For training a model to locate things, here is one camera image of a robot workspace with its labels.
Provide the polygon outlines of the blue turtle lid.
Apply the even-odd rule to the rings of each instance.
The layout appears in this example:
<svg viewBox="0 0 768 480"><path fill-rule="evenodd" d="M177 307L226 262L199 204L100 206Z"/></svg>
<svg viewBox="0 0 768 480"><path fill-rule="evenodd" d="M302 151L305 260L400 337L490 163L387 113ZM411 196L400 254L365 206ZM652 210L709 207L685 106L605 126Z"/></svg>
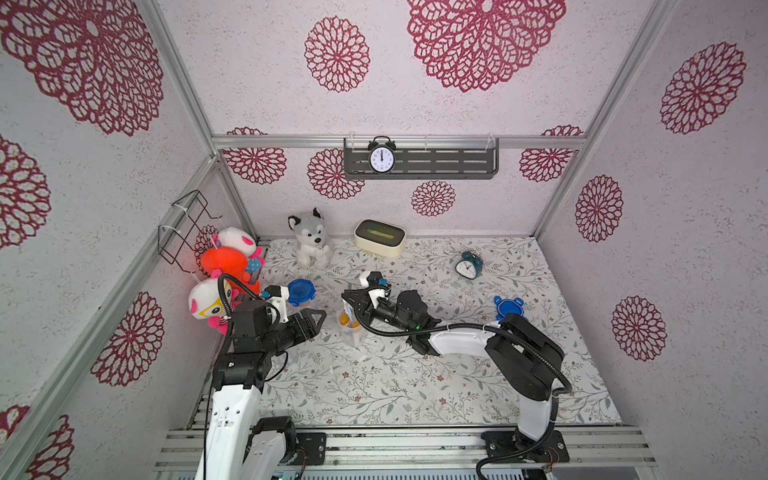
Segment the blue turtle lid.
<svg viewBox="0 0 768 480"><path fill-rule="evenodd" d="M493 302L496 308L497 322L502 322L508 315L525 315L525 302L519 297L510 299L495 296Z"/></svg>
<svg viewBox="0 0 768 480"><path fill-rule="evenodd" d="M316 296L316 288L308 279L293 280L288 285L288 292L288 302L294 307L314 300Z"/></svg>

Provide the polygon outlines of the clear plastic cup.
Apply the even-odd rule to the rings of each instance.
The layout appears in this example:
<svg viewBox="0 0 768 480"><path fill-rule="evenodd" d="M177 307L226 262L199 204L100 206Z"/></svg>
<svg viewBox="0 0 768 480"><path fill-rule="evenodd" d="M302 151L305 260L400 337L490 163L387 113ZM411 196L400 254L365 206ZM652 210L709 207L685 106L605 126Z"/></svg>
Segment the clear plastic cup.
<svg viewBox="0 0 768 480"><path fill-rule="evenodd" d="M367 330L358 322L351 306L343 304L338 320L341 337L345 344L352 348L360 348L367 335Z"/></svg>
<svg viewBox="0 0 768 480"><path fill-rule="evenodd" d="M293 309L298 312L302 308L308 308L312 302L311 298L308 297L296 297L294 298L291 296L288 300L288 303L293 307Z"/></svg>

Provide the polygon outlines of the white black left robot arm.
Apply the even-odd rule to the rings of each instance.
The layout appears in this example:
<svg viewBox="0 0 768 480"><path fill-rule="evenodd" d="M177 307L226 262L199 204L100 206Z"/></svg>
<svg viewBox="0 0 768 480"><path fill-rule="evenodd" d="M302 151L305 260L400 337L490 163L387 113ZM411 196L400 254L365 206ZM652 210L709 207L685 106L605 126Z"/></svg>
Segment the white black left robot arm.
<svg viewBox="0 0 768 480"><path fill-rule="evenodd" d="M213 368L198 479L271 479L279 464L296 455L293 421L288 416L259 420L260 399L273 358L316 337L327 313L304 308L282 322L270 318L273 312L270 303L256 299L231 314Z"/></svg>

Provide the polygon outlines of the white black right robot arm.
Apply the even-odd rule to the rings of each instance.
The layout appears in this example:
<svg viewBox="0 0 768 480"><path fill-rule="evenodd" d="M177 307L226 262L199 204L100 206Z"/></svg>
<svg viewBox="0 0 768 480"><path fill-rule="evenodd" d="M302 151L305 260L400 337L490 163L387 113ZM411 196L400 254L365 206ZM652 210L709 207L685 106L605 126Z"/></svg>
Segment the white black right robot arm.
<svg viewBox="0 0 768 480"><path fill-rule="evenodd" d="M445 323L428 312L416 290L389 298L386 287L347 289L341 298L368 332L403 337L421 355L452 354L488 358L519 395L519 417L512 444L490 454L480 466L512 460L532 461L555 433L559 398L572 392L562 371L564 352L525 317L508 314L500 322Z"/></svg>

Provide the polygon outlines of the white plush with glasses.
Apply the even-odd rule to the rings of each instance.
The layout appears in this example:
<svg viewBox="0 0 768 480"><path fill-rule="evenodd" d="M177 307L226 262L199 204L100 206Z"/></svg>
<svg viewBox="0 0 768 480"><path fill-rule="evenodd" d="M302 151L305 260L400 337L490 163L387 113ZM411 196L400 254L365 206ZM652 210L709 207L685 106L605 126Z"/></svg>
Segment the white plush with glasses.
<svg viewBox="0 0 768 480"><path fill-rule="evenodd" d="M188 296L190 313L196 318L206 320L208 325L222 335L228 332L228 314L224 307L224 300L229 301L231 309L237 307L240 302L237 298L243 291L229 280L224 281L224 294L218 290L217 278L209 278L199 282Z"/></svg>

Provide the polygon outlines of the cream tissue box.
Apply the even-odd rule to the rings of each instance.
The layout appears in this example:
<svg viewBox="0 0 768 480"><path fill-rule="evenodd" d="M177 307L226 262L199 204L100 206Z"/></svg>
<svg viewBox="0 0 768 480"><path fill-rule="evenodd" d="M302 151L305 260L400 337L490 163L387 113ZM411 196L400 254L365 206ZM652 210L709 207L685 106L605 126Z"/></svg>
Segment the cream tissue box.
<svg viewBox="0 0 768 480"><path fill-rule="evenodd" d="M354 230L354 243L358 248L387 258L401 256L406 238L402 228L372 219L360 221Z"/></svg>

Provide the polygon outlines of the grey husky plush toy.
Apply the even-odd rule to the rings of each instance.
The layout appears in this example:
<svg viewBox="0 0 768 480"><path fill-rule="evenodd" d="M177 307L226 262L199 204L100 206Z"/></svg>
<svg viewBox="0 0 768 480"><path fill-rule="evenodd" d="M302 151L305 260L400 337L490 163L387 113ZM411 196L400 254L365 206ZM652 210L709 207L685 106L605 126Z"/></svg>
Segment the grey husky plush toy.
<svg viewBox="0 0 768 480"><path fill-rule="evenodd" d="M313 208L310 213L290 215L288 225L297 240L296 260L302 268L326 268L333 249L322 213Z"/></svg>

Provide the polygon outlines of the green teal alarm clock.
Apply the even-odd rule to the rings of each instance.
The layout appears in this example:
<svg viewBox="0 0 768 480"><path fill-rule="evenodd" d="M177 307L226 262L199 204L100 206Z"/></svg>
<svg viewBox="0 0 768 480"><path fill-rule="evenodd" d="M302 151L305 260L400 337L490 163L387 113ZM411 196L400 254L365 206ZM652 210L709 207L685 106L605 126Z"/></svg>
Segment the green teal alarm clock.
<svg viewBox="0 0 768 480"><path fill-rule="evenodd" d="M454 270L462 278L476 280L481 276L483 266L484 262L478 254L472 251L464 251L455 264Z"/></svg>

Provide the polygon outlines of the orange red plush toy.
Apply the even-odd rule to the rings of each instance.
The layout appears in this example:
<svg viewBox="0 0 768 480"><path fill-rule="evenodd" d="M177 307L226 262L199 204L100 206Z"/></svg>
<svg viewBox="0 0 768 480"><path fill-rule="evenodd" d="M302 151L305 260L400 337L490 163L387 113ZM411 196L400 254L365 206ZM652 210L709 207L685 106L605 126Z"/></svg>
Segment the orange red plush toy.
<svg viewBox="0 0 768 480"><path fill-rule="evenodd" d="M222 273L231 274L255 293L260 293L259 281L246 271L248 264L249 259L243 253L230 247L213 247L200 257L201 268L210 278L217 278Z"/></svg>

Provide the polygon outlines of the white pink plush upper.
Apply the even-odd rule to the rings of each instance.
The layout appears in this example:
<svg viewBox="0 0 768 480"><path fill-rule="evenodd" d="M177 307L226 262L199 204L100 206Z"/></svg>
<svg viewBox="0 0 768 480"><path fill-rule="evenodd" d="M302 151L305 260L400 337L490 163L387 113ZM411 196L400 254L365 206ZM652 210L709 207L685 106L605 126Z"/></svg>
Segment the white pink plush upper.
<svg viewBox="0 0 768 480"><path fill-rule="evenodd" d="M257 245L256 240L245 231L228 227L220 230L213 236L213 241L217 247L228 247L242 253L246 258L261 258L263 249Z"/></svg>

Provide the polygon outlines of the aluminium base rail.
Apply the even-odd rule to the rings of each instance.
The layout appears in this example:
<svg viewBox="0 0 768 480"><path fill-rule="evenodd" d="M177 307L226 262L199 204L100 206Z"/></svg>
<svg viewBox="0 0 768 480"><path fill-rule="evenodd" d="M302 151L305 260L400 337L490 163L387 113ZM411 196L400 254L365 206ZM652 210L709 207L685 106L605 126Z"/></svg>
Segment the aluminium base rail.
<svg viewBox="0 0 768 480"><path fill-rule="evenodd" d="M519 406L510 395L479 396L417 392L413 402L389 397L342 398L322 406L311 399L264 401L261 417L290 416L300 434L323 433L327 467L430 465L464 467L489 455L488 432L511 432ZM560 432L544 462L573 468L643 467L657 462L642 432L621 422L606 392L563 399L555 427Z"/></svg>

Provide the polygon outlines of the black wall alarm clock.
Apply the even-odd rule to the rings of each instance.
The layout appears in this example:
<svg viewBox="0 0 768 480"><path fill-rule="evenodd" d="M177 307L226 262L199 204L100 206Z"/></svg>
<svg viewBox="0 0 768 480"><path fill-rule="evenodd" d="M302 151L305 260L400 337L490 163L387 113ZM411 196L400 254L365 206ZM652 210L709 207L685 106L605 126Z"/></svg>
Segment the black wall alarm clock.
<svg viewBox="0 0 768 480"><path fill-rule="evenodd" d="M386 135L377 135L368 143L369 166L376 174L391 172L396 163L396 143Z"/></svg>

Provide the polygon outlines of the grey metal wall shelf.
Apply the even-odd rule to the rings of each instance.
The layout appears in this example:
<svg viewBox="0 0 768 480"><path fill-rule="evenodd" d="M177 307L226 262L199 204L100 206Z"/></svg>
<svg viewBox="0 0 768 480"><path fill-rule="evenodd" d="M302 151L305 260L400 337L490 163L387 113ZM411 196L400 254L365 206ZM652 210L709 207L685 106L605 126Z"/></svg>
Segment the grey metal wall shelf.
<svg viewBox="0 0 768 480"><path fill-rule="evenodd" d="M398 148L394 169L376 174L368 161L370 141L357 147L350 139L343 140L342 166L348 179L490 180L499 170L499 141L492 138L480 148Z"/></svg>

